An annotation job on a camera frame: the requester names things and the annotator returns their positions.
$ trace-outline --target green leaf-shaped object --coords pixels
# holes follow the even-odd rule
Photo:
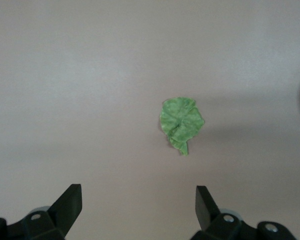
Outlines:
[[[165,101],[160,122],[168,140],[182,155],[188,155],[187,141],[198,135],[205,123],[196,102],[187,97],[175,97]]]

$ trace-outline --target screw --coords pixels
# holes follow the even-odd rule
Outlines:
[[[276,232],[279,231],[278,228],[277,228],[275,225],[271,224],[271,223],[267,223],[267,224],[265,225],[265,228],[266,228],[268,231],[273,232],[273,233],[276,233]]]
[[[233,223],[235,221],[235,219],[230,215],[224,215],[223,219],[228,223]]]
[[[36,219],[39,219],[41,217],[40,214],[35,214],[31,217],[31,220],[36,220]]]

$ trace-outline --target gray surface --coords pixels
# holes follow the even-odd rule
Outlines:
[[[159,128],[186,96],[189,156]],[[300,0],[0,0],[0,216],[81,183],[68,240],[186,240],[196,185],[300,239]]]

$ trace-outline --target green leaf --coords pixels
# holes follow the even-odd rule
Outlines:
[[[182,155],[188,155],[187,141],[198,135],[205,123],[196,102],[187,97],[175,97],[165,101],[160,122],[168,140]]]

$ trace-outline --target silver bolt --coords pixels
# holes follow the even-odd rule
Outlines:
[[[277,228],[275,225],[271,224],[271,223],[267,223],[267,224],[265,225],[265,228],[266,228],[268,231],[270,231],[270,232],[274,232],[274,233],[278,232],[278,228]]]
[[[235,219],[230,215],[224,215],[223,219],[228,223],[233,223],[235,221]]]
[[[35,214],[31,217],[31,220],[36,220],[36,219],[39,219],[41,217],[40,214]]]

